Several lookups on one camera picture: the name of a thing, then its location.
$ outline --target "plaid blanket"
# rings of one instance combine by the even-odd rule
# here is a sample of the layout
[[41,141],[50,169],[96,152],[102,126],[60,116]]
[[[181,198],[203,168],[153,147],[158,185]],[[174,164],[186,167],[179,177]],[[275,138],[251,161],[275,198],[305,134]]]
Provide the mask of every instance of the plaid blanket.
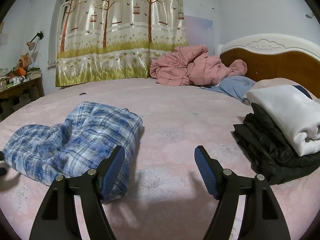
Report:
[[129,167],[141,128],[142,119],[126,108],[83,102],[64,123],[17,130],[4,147],[4,159],[23,175],[50,185],[58,174],[76,177],[97,168],[121,145],[124,165],[111,195],[103,196],[111,201],[128,193]]

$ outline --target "bed sheet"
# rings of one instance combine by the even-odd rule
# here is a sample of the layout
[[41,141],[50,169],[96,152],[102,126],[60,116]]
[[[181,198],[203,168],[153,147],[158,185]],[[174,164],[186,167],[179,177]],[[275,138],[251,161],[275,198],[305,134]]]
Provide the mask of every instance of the bed sheet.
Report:
[[[143,119],[129,194],[104,205],[118,240],[203,239],[218,202],[207,193],[194,161],[198,145],[204,145],[224,168],[255,176],[232,136],[233,124],[242,122],[250,106],[221,93],[163,86],[153,79],[90,82],[40,98],[0,123],[0,149],[23,125],[63,122],[83,101],[128,108]],[[319,173],[318,169],[310,176],[272,186],[292,240],[303,235],[320,208]],[[0,177],[0,208],[22,240],[29,238],[47,190],[13,169]],[[75,199],[80,231],[88,240],[80,198]],[[237,239],[243,206],[241,197],[231,240]]]

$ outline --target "crumpled pink comforter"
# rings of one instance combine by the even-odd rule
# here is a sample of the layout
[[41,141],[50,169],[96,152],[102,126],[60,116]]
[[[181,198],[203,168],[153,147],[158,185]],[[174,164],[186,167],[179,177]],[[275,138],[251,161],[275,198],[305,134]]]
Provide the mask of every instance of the crumpled pink comforter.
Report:
[[226,77],[246,73],[244,61],[235,60],[226,67],[219,56],[209,56],[204,45],[176,47],[173,53],[163,55],[150,66],[151,77],[168,86],[217,85]]

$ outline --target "tree trunk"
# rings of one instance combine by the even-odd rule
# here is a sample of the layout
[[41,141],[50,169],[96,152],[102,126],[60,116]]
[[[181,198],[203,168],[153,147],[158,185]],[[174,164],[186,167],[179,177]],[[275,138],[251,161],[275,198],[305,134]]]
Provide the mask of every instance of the tree trunk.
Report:
[[151,0],[149,2],[149,45],[152,43],[152,33],[151,33],[151,27],[152,27],[152,23],[151,23],[151,6],[152,6],[152,3],[151,3]]
[[107,47],[107,27],[108,27],[108,11],[106,10],[106,20],[105,20],[105,25],[104,25],[104,33],[103,33],[103,48]]
[[68,20],[69,20],[69,13],[67,13],[66,22],[64,23],[64,27],[63,27],[63,33],[62,33],[62,38],[61,38],[60,52],[64,52],[64,43],[65,43],[65,41],[66,41],[66,33],[67,33]]

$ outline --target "silver bolt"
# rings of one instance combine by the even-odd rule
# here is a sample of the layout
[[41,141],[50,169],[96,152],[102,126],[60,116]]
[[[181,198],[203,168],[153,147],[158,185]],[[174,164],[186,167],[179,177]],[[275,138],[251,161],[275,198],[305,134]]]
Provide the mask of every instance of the silver bolt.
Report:
[[229,176],[229,175],[232,174],[232,171],[229,170],[229,169],[224,169],[224,170],[223,170],[223,173],[226,174],[227,176]]
[[96,174],[96,170],[95,169],[90,169],[90,170],[88,170],[88,174],[89,175],[94,175],[94,174]]
[[263,176],[262,174],[258,174],[258,175],[257,175],[257,179],[258,179],[258,180],[264,180],[264,176]]
[[63,180],[63,176],[62,176],[62,175],[58,175],[58,176],[56,177],[56,181],[60,181],[60,180]]

